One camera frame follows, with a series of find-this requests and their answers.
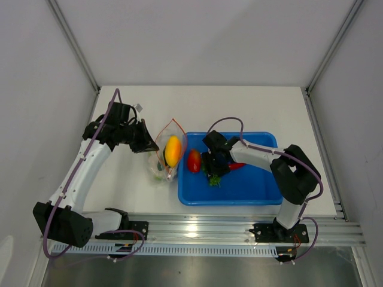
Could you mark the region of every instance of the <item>white table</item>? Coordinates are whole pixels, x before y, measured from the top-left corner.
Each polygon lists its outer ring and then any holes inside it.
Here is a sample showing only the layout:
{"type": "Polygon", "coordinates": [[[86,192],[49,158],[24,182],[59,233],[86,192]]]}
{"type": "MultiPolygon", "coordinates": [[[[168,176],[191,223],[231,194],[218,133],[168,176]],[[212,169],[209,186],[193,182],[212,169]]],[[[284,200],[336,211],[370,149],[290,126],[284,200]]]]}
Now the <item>white table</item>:
{"type": "MultiPolygon", "coordinates": [[[[104,114],[115,88],[124,103],[140,103],[153,139],[175,118],[187,132],[205,132],[217,119],[235,116],[245,132],[272,133],[279,147],[300,146],[321,173],[324,194],[310,202],[306,215],[335,216],[336,211],[314,133],[298,87],[214,86],[104,86],[93,120],[104,114]]],[[[217,130],[239,131],[239,123],[225,121],[217,130]]],[[[275,215],[279,206],[185,206],[177,196],[177,182],[158,184],[146,170],[147,156],[131,153],[127,145],[115,148],[101,167],[86,199],[84,211],[114,207],[135,213],[193,215],[275,215]]]]}

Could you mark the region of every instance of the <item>perforated metal strip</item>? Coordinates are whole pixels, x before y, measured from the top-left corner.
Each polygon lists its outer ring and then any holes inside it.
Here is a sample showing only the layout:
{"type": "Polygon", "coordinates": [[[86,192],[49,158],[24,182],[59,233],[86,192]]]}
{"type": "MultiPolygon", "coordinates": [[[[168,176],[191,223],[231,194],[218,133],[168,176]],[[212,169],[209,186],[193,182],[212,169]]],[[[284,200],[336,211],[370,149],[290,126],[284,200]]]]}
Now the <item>perforated metal strip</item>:
{"type": "MultiPolygon", "coordinates": [[[[63,243],[55,244],[54,253],[66,248],[63,243]]],[[[83,248],[72,247],[68,253],[77,254],[127,254],[117,252],[120,246],[114,243],[89,242],[83,248]]],[[[277,257],[273,246],[228,246],[228,245],[168,245],[146,243],[137,255],[171,255],[171,256],[222,256],[222,257],[277,257]]]]}

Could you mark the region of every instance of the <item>gray wall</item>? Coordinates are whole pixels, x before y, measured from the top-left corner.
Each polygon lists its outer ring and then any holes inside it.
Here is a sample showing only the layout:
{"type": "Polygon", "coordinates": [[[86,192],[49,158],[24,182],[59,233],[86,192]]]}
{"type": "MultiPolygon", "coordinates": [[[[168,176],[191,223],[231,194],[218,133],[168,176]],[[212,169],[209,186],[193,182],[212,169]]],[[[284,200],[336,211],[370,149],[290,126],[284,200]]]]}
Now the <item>gray wall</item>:
{"type": "Polygon", "coordinates": [[[361,223],[378,276],[383,270],[382,11],[383,1],[367,1],[312,97],[347,214],[361,223]]]}
{"type": "Polygon", "coordinates": [[[354,0],[58,0],[100,85],[306,86],[354,0]]]}
{"type": "Polygon", "coordinates": [[[0,1],[0,35],[0,242],[14,237],[1,286],[24,286],[40,236],[32,209],[68,171],[94,94],[45,1],[0,1]]]}

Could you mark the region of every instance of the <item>red pepper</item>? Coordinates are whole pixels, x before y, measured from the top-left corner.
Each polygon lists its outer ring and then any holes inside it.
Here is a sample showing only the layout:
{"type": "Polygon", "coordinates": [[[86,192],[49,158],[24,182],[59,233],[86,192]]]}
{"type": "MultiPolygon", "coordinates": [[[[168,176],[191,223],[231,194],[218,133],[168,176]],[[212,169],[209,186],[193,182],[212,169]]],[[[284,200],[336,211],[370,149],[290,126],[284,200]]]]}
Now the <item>red pepper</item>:
{"type": "Polygon", "coordinates": [[[241,167],[244,167],[245,165],[246,165],[245,163],[229,163],[229,169],[230,170],[240,169],[241,167]]]}

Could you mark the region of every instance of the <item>black mounting plate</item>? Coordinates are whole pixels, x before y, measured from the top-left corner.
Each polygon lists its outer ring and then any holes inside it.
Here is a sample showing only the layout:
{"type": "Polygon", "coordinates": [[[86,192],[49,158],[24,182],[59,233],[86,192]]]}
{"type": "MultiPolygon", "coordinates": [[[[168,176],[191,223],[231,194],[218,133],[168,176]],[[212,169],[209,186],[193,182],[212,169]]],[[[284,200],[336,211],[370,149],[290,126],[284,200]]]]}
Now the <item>black mounting plate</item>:
{"type": "MultiPolygon", "coordinates": [[[[147,221],[129,221],[128,230],[135,230],[141,232],[145,240],[148,237],[149,222],[147,221]]],[[[96,239],[107,239],[107,240],[134,240],[133,233],[103,233],[96,236],[96,239]]]]}
{"type": "Polygon", "coordinates": [[[255,223],[254,229],[249,231],[254,234],[256,242],[259,243],[294,243],[294,235],[296,234],[301,243],[309,243],[309,235],[305,224],[297,224],[294,231],[285,237],[282,241],[274,233],[273,223],[255,223]]]}

